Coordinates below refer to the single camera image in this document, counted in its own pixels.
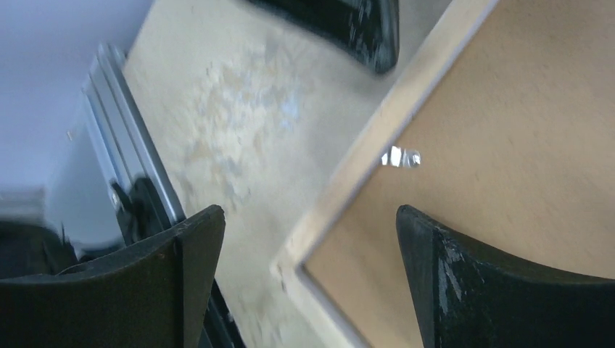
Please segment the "shiny silver object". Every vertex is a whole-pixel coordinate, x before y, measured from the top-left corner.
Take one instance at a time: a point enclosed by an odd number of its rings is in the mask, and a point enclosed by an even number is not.
[[[416,168],[421,164],[421,154],[416,150],[391,146],[391,149],[382,155],[381,162],[382,165],[393,167]]]

